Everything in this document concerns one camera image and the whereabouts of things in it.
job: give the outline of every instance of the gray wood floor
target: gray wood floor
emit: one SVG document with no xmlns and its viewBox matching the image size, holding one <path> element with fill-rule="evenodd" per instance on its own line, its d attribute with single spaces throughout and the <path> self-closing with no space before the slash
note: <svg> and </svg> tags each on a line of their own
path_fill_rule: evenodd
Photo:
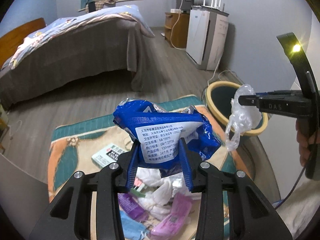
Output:
<svg viewBox="0 0 320 240">
<path fill-rule="evenodd" d="M 53 130 L 90 118 L 111 114 L 128 97 L 156 103 L 195 94 L 201 96 L 212 71 L 197 70 L 185 51 L 170 48 L 154 29 L 156 38 L 147 39 L 150 58 L 145 73 L 144 92 L 130 88 L 131 74 L 125 70 L 102 73 L 77 80 L 37 98 L 18 103 L 9 113 L 12 131 L 22 120 L 12 140 L 9 133 L 2 141 L 4 155 L 18 167 L 47 183 L 47 163 Z"/>
</svg>

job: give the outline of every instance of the white appliance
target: white appliance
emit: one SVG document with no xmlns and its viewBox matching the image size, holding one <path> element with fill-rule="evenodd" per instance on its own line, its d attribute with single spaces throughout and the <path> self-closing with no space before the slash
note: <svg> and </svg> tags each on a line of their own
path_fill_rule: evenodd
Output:
<svg viewBox="0 0 320 240">
<path fill-rule="evenodd" d="M 205 6 L 190 12 L 186 52 L 202 70 L 214 70 L 220 63 L 228 31 L 229 14 Z"/>
</svg>

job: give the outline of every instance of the rug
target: rug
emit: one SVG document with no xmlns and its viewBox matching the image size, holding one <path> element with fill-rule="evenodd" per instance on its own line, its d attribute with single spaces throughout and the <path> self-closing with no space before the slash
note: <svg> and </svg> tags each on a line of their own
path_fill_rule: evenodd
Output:
<svg viewBox="0 0 320 240">
<path fill-rule="evenodd" d="M 209 119 L 215 136 L 221 141 L 221 147 L 208 162 L 222 171 L 234 173 L 237 170 L 243 170 L 248 174 L 248 169 L 237 151 L 227 151 L 224 144 L 224 131 L 199 98 L 189 95 L 173 101 L 160 103 L 159 105 L 169 112 L 181 112 L 190 105 L 195 106 L 198 112 L 204 114 Z M 56 128 L 52 135 L 48 164 L 50 201 L 75 171 L 83 171 L 85 174 L 99 171 L 100 168 L 92 162 L 91 157 L 111 143 L 127 151 L 132 146 L 130 136 L 124 130 L 114 125 L 112 114 Z M 224 192 L 223 197 L 225 211 L 224 231 L 227 237 L 229 235 L 229 212 L 226 192 Z M 192 238 L 198 223 L 199 207 L 200 201 L 193 205 L 193 212 L 190 214 L 191 223 L 182 229 L 181 233 L 173 239 L 186 240 Z M 92 239 L 95 239 L 95 219 L 93 219 L 93 216 L 95 216 L 95 207 L 92 210 L 92 222 L 94 223 L 92 224 Z"/>
</svg>

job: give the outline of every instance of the finger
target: finger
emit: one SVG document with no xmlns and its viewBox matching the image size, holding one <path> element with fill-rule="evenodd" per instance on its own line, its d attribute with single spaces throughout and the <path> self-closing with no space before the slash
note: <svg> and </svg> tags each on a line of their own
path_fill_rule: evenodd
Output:
<svg viewBox="0 0 320 240">
<path fill-rule="evenodd" d="M 299 130 L 297 131 L 297 142 L 305 148 L 309 145 L 308 139 Z"/>
<path fill-rule="evenodd" d="M 308 143 L 309 144 L 313 144 L 315 142 L 315 136 L 316 136 L 316 133 L 313 134 L 313 136 L 311 136 L 308 140 Z M 320 143 L 320 135 L 319 135 L 319 131 L 317 131 L 317 144 Z"/>
<path fill-rule="evenodd" d="M 301 164 L 301 166 L 304 167 L 306 165 L 306 163 L 307 163 L 307 160 L 304 159 L 302 156 L 300 156 L 300 164 Z"/>
<path fill-rule="evenodd" d="M 302 156 L 306 160 L 310 156 L 310 151 L 307 148 L 302 147 L 301 145 L 299 145 L 299 153 L 300 153 L 300 156 Z"/>
</svg>

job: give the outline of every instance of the crumpled blue wrapper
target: crumpled blue wrapper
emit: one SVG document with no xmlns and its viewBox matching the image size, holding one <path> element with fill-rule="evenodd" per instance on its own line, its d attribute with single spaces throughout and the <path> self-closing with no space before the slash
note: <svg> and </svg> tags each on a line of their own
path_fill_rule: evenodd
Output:
<svg viewBox="0 0 320 240">
<path fill-rule="evenodd" d="M 128 98 L 113 113 L 113 122 L 140 141 L 139 167 L 160 169 L 161 177 L 182 171 L 178 140 L 185 138 L 188 149 L 208 160 L 221 146 L 209 120 L 194 106 L 182 113 L 169 113 L 145 100 Z"/>
</svg>

